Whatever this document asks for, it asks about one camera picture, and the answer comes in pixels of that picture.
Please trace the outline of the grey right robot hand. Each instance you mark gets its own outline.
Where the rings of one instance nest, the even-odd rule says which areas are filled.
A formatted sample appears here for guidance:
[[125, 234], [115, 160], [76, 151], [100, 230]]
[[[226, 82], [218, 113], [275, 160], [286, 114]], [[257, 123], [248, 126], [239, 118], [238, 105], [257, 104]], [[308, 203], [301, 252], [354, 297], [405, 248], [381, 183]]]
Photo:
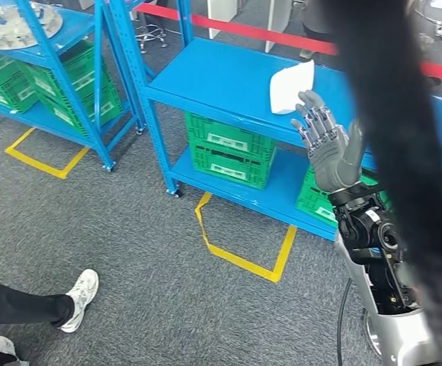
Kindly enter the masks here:
[[292, 119], [307, 150], [317, 186], [327, 193], [349, 188], [358, 182], [366, 142], [359, 119], [351, 121], [348, 130], [338, 124], [318, 94], [307, 90], [298, 93], [296, 110], [304, 120]]

